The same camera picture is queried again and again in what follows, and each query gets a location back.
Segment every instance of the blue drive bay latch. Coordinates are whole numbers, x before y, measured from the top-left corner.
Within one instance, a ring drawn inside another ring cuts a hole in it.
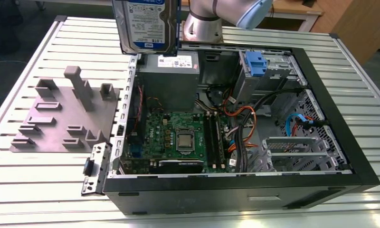
[[[261,51],[246,52],[247,64],[251,69],[253,77],[262,77],[267,72],[267,60]]]

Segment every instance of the aluminum table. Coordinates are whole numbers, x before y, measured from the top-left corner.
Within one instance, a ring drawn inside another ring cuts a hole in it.
[[[310,209],[124,216],[107,197],[82,197],[86,153],[14,153],[11,141],[40,78],[70,86],[67,65],[92,87],[130,89],[130,56],[110,19],[58,17],[0,108],[0,225],[43,227],[380,227],[380,186]],[[380,178],[380,91],[346,46],[329,34],[225,28],[225,42],[305,48]]]

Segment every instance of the connector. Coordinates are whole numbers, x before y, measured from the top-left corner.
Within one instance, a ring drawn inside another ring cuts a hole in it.
[[[267,60],[261,51],[247,51],[246,60],[253,77],[263,77],[267,72]]]
[[[323,127],[325,125],[329,125],[329,121],[325,120],[302,121],[302,119],[297,119],[297,124],[302,125],[305,130],[309,130],[311,127]]]

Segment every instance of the blue hard drive label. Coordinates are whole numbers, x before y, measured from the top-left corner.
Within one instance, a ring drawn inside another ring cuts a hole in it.
[[[166,0],[130,0],[127,3],[131,37],[136,46],[159,49],[166,41],[166,23],[160,14]]]
[[[164,5],[166,0],[130,0],[130,2]]]

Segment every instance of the wooden cabinet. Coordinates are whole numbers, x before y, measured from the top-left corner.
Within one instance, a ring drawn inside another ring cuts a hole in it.
[[[380,0],[318,0],[325,10],[311,32],[337,33],[358,62],[380,48]]]

